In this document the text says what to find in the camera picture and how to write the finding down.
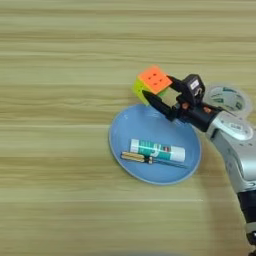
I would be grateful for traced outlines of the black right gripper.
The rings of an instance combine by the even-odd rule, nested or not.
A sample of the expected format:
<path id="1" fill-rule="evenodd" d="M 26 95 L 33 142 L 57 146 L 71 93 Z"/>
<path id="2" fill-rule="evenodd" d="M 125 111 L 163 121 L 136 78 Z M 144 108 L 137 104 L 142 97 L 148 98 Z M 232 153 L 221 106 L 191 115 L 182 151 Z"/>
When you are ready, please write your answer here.
<path id="1" fill-rule="evenodd" d="M 178 93 L 186 91 L 186 85 L 182 80 L 173 76 L 168 76 L 171 81 L 170 87 Z M 177 103 L 170 107 L 165 104 L 162 99 L 152 92 L 143 90 L 143 95 L 148 103 L 158 112 L 163 114 L 169 121 L 179 119 L 182 122 L 190 123 L 202 132 L 206 132 L 216 118 L 222 111 L 221 107 L 214 107 L 199 101 L 196 105 L 184 100 L 181 96 L 177 97 Z"/>

